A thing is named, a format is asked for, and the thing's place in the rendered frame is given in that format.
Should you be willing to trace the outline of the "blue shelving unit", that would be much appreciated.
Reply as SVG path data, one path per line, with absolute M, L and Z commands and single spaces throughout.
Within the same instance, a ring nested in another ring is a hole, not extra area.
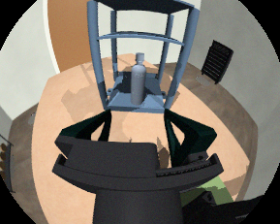
M 110 33 L 99 37 L 98 23 L 98 2 L 114 9 L 110 11 Z M 176 39 L 170 38 L 173 13 L 187 10 L 187 22 L 182 43 Z M 117 11 L 147 11 L 168 15 L 166 32 L 162 34 L 154 34 L 137 31 L 116 32 Z M 147 112 L 147 113 L 164 113 L 165 109 L 170 109 L 171 103 L 182 79 L 189 54 L 194 41 L 200 10 L 195 5 L 181 0 L 90 0 L 87 1 L 87 25 L 88 37 L 93 63 L 94 74 L 102 101 L 104 110 L 110 109 L 115 112 Z M 116 32 L 116 34 L 115 34 Z M 112 33 L 112 34 L 111 34 Z M 167 35 L 167 36 L 166 36 Z M 115 39 L 116 38 L 116 39 Z M 136 106 L 131 103 L 131 72 L 118 71 L 117 66 L 117 38 L 141 38 L 164 41 L 160 66 L 157 74 L 146 73 L 146 80 L 143 92 L 142 104 Z M 113 88 L 106 90 L 100 40 L 111 40 L 111 58 L 113 80 L 115 81 Z M 181 45 L 175 71 L 172 77 L 171 86 L 166 91 L 161 91 L 160 83 L 164 73 L 169 44 L 174 43 Z M 109 99 L 108 99 L 109 96 Z M 166 99 L 165 104 L 163 99 Z

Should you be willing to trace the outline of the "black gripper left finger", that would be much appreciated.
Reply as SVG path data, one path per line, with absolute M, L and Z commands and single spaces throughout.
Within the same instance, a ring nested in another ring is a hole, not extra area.
M 98 141 L 108 142 L 111 119 L 111 110 L 108 109 L 62 129 L 59 135 L 75 137 L 76 139 L 91 140 L 91 135 L 105 122 Z

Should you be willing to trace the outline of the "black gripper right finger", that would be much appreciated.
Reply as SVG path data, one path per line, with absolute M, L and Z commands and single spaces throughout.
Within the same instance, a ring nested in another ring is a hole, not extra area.
M 168 109 L 164 111 L 164 122 L 171 167 L 180 166 L 190 154 L 207 151 L 217 137 L 213 128 Z M 175 135 L 171 122 L 184 134 L 182 144 Z

